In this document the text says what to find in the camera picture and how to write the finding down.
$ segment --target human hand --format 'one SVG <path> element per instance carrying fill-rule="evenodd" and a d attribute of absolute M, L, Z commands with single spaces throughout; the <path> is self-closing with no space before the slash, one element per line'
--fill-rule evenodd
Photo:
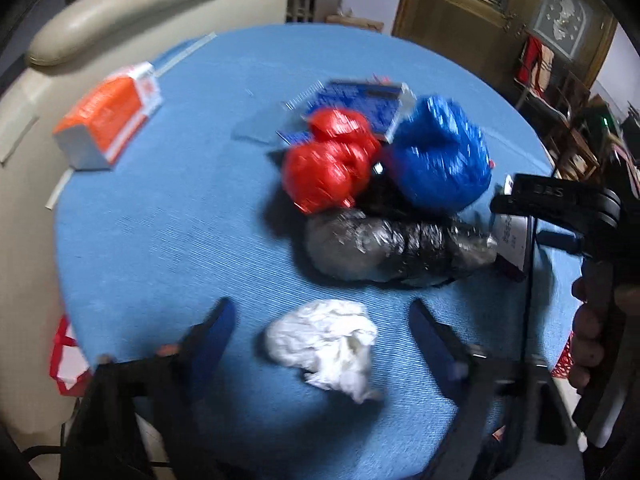
<path fill-rule="evenodd" d="M 589 307 L 584 278 L 575 280 L 571 292 L 583 304 L 574 316 L 574 337 L 571 341 L 574 366 L 569 372 L 569 384 L 582 394 L 589 383 L 590 368 L 600 364 L 604 356 L 604 348 L 598 342 L 603 320 Z M 620 285 L 614 291 L 614 300 L 628 316 L 640 316 L 640 286 Z"/>

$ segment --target red and white bag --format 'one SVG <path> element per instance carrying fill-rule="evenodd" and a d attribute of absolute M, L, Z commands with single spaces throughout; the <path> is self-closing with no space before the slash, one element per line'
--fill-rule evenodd
<path fill-rule="evenodd" d="M 66 316 L 60 318 L 53 339 L 49 375 L 58 384 L 60 395 L 82 397 L 91 378 L 89 363 L 78 347 L 76 336 Z"/>

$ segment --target white cloth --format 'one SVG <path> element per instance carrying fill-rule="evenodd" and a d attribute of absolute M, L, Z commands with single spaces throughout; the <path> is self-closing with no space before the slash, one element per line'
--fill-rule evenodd
<path fill-rule="evenodd" d="M 308 370 L 308 384 L 344 392 L 360 404 L 381 397 L 369 387 L 377 336 L 362 303 L 316 300 L 271 323 L 265 344 L 274 361 Z"/>

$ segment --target round table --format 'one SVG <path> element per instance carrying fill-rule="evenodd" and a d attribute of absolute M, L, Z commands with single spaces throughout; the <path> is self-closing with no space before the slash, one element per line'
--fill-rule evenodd
<path fill-rule="evenodd" d="M 214 38 L 160 79 L 164 104 L 113 171 L 78 172 L 56 211 L 63 299 L 90 362 L 149 356 L 176 342 L 222 296 L 239 322 L 198 421 L 222 460 L 274 478 L 389 480 L 420 472 L 454 414 L 407 325 L 423 298 L 468 343 L 517 358 L 526 282 L 491 268 L 444 288 L 395 290 L 316 273 L 300 240 L 303 216 L 280 186 L 273 110 L 318 80 L 405 82 L 416 95 L 459 102 L 486 132 L 490 189 L 463 217 L 485 224 L 496 184 L 548 174 L 532 128 L 495 91 L 412 43 L 336 25 L 278 25 Z M 552 366 L 577 306 L 579 261 L 536 250 L 529 347 Z M 265 359 L 262 332 L 320 298 L 365 303 L 380 336 L 372 383 L 382 402 L 356 405 Z"/>

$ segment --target blue plastic bag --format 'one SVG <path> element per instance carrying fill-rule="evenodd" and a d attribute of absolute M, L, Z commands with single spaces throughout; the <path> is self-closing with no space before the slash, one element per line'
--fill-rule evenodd
<path fill-rule="evenodd" d="M 491 183 L 482 131 L 459 104 L 439 95 L 418 99 L 385 148 L 383 161 L 404 196 L 435 214 L 459 212 Z"/>

